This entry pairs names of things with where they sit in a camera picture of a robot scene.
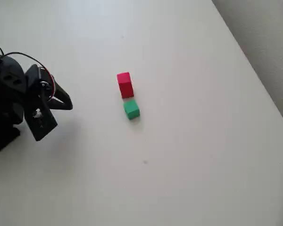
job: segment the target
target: robotic arm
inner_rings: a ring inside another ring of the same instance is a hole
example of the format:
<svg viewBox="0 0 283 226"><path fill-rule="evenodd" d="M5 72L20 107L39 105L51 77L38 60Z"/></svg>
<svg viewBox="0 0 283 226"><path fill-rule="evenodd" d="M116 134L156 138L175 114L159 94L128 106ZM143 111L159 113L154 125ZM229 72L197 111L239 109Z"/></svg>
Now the robotic arm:
<svg viewBox="0 0 283 226"><path fill-rule="evenodd" d="M57 126L50 109L72 108L70 96L46 68L32 65L24 73L16 60L0 55L0 150L20 135L14 125L23 118L39 141Z"/></svg>

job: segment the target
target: white wall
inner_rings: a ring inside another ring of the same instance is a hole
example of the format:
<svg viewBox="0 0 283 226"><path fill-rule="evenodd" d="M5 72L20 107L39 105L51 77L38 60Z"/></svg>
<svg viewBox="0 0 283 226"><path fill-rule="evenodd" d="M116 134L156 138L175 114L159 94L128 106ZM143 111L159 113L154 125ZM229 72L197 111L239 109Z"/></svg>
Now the white wall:
<svg viewBox="0 0 283 226"><path fill-rule="evenodd" d="M283 0L213 0L283 116Z"/></svg>

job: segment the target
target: table surface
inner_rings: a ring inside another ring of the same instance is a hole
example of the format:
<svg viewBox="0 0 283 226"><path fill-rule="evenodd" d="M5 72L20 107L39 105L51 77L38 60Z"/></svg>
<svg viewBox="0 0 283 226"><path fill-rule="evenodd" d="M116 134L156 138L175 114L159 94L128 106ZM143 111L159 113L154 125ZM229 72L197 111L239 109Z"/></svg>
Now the table surface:
<svg viewBox="0 0 283 226"><path fill-rule="evenodd" d="M0 153L0 226L283 225L283 119L211 1L0 1L0 45L74 103Z"/></svg>

